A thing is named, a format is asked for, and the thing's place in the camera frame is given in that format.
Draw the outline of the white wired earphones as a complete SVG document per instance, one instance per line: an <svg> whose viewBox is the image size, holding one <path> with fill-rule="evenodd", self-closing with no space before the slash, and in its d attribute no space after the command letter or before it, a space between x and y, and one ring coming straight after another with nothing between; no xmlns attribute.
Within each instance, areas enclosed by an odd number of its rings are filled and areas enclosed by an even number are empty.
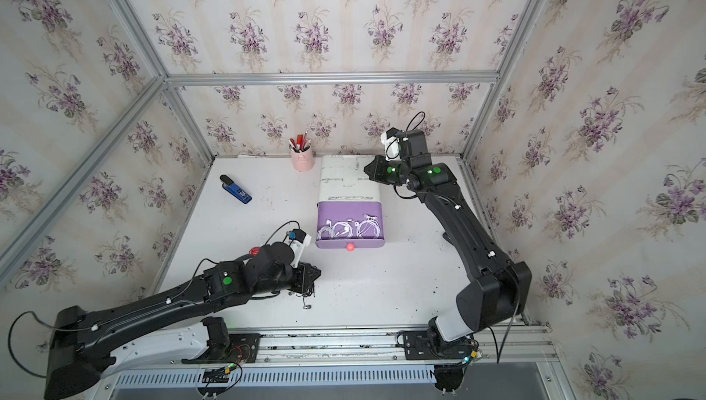
<svg viewBox="0 0 706 400"><path fill-rule="evenodd" d="M364 214L363 219L354 223L358 239L379 239L382 229L376 215Z"/></svg>
<svg viewBox="0 0 706 400"><path fill-rule="evenodd" d="M332 240L336 238L336 224L327 220L324 225L318 230L317 238L319 240Z"/></svg>
<svg viewBox="0 0 706 400"><path fill-rule="evenodd" d="M355 233L353 220L336 222L336 238L352 238Z"/></svg>

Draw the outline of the purple top drawer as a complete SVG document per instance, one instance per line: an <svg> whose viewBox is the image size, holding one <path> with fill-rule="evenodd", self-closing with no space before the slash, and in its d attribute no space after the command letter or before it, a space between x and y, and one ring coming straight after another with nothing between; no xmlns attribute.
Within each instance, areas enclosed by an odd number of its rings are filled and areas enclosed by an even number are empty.
<svg viewBox="0 0 706 400"><path fill-rule="evenodd" d="M315 243L320 249L378 249L385 244L379 201L321 201Z"/></svg>

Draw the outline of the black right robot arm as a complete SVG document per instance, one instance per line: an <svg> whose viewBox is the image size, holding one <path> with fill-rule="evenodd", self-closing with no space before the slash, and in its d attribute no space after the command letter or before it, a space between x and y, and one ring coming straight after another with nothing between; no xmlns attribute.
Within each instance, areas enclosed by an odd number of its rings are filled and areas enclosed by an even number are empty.
<svg viewBox="0 0 706 400"><path fill-rule="evenodd" d="M455 307L430 321L432 339L440 346L520 315L531 287L530 268L492 240L450 168L432 160L426 135L393 127L381 140L384 154L364 173L371 181L413 192L441 224L470 281L456 296Z"/></svg>

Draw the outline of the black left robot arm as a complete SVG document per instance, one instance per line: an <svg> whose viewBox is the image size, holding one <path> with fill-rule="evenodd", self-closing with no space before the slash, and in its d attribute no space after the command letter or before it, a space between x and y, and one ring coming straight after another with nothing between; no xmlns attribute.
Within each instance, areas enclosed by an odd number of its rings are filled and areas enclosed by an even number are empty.
<svg viewBox="0 0 706 400"><path fill-rule="evenodd" d="M266 293L310 296L318 267L297 262L276 242L253 257L216 262L188 281L134 303L99 311L70 306L49 325L51 340L43 396L66 399L96 385L118 361L114 351L167 326L243 306Z"/></svg>

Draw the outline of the white drawer cabinet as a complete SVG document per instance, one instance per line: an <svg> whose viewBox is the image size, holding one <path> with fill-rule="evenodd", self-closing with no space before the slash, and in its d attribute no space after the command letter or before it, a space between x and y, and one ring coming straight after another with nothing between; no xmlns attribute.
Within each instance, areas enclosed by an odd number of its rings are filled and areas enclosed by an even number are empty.
<svg viewBox="0 0 706 400"><path fill-rule="evenodd" d="M364 172L373 160L374 156L322 157L318 201L382 201L381 185Z"/></svg>

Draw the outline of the pink pen cup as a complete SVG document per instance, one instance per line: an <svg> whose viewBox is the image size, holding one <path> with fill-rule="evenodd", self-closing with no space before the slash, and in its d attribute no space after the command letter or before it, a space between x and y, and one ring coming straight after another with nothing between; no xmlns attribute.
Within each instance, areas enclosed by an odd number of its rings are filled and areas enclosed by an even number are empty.
<svg viewBox="0 0 706 400"><path fill-rule="evenodd" d="M314 150L307 147L302 150L290 150L292 166L298 172L307 172L314 167Z"/></svg>

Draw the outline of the red pens in cup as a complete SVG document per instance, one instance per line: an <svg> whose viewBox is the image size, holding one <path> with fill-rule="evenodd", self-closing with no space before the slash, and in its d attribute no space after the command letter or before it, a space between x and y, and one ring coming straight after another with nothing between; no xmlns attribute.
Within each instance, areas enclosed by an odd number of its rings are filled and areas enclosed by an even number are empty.
<svg viewBox="0 0 706 400"><path fill-rule="evenodd" d="M297 135L289 140L289 148L293 153L304 153L311 148L311 140L307 137L306 133L302 135Z"/></svg>

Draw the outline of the blue stapler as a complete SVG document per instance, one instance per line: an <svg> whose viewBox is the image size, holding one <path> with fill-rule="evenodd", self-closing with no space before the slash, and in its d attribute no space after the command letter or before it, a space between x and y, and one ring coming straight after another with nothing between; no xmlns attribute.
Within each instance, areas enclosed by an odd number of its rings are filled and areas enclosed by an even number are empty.
<svg viewBox="0 0 706 400"><path fill-rule="evenodd" d="M220 175L219 179L222 183L222 188L235 199L240 201L240 203L248 204L252 201L251 195L238 186L229 176Z"/></svg>

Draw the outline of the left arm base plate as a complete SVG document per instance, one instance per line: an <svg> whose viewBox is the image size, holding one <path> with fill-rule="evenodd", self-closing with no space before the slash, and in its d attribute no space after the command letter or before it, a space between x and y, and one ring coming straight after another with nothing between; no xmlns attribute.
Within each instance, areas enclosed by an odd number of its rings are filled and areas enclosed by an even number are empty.
<svg viewBox="0 0 706 400"><path fill-rule="evenodd" d="M209 345L193 359L182 359L182 364L254 363L262 336L259 334L230 334L223 343Z"/></svg>

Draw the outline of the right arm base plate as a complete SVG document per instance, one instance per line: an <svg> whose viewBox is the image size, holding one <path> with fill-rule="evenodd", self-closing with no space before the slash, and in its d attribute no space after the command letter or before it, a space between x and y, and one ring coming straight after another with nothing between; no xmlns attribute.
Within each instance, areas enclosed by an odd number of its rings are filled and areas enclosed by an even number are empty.
<svg viewBox="0 0 706 400"><path fill-rule="evenodd" d="M395 334L395 346L403 350L407 361L468 363L479 356L479 345L473 336L445 341L431 330L399 331Z"/></svg>

